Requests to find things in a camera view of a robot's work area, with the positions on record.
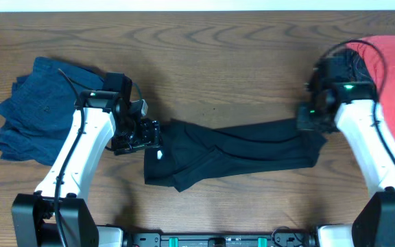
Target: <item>green connector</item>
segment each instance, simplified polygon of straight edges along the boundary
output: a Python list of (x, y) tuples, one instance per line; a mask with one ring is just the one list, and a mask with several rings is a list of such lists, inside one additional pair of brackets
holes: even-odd
[(177, 237), (169, 238), (169, 247), (179, 247), (179, 240)]
[(267, 238), (259, 237), (259, 247), (267, 247)]

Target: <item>blue jeans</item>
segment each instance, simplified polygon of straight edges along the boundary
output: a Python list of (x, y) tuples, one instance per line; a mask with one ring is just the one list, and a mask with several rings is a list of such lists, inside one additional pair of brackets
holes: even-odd
[[(6, 122), (0, 129), (1, 159), (34, 159), (53, 165), (73, 121), (75, 95), (62, 75), (92, 89), (101, 89), (103, 78), (86, 69), (38, 57), (30, 75), (12, 85), (12, 97), (0, 104)], [(75, 85), (78, 92), (83, 88)]]

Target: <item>wood grain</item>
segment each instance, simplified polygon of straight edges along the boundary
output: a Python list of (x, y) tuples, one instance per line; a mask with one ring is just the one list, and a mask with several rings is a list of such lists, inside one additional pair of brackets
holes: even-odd
[[(220, 128), (284, 119), (308, 97), (303, 83), (321, 52), (370, 34), (395, 34), (395, 12), (1, 13), (0, 102), (35, 57), (48, 56), (126, 73), (161, 121)], [(345, 138), (327, 138), (314, 168), (208, 179), (182, 193), (144, 185), (143, 153), (104, 153), (88, 205), (96, 223), (131, 230), (350, 223), (368, 201), (365, 183)], [(33, 192), (48, 169), (0, 160), (0, 246), (16, 244), (14, 197)]]

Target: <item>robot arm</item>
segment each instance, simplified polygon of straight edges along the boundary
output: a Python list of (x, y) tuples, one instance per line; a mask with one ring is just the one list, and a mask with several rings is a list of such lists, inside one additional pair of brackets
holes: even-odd
[[(387, 187), (395, 189), (395, 166), (374, 129), (373, 104), (369, 99), (341, 104), (335, 116), (336, 126), (347, 138), (361, 168), (370, 198)], [(383, 138), (395, 157), (395, 140), (383, 119), (381, 106), (377, 107), (376, 114)]]
[[(124, 74), (108, 73), (101, 91), (83, 91), (73, 123), (55, 163), (33, 195), (18, 194), (12, 217), (18, 246), (59, 246), (55, 224), (45, 223), (56, 214), (56, 177), (69, 155), (60, 186), (59, 217), (68, 246), (126, 247), (130, 238), (114, 226), (96, 226), (86, 206), (89, 189), (101, 153), (111, 140), (115, 155), (128, 154), (162, 145), (157, 121), (143, 118), (144, 99), (130, 102), (132, 81)], [(80, 131), (84, 111), (84, 131), (70, 153)]]
[(318, 246), (395, 246), (395, 140), (382, 107), (374, 107), (374, 82), (355, 79), (349, 56), (341, 52), (316, 64), (308, 84), (311, 101), (299, 108), (297, 124), (301, 130), (343, 132), (371, 199), (353, 224), (319, 227)]

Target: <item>black cloth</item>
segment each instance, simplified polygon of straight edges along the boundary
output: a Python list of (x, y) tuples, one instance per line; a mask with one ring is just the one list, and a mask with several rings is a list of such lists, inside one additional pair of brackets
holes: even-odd
[(313, 167), (326, 143), (295, 119), (219, 130), (173, 121), (161, 130), (163, 147), (145, 151), (145, 184), (179, 192), (205, 178)]

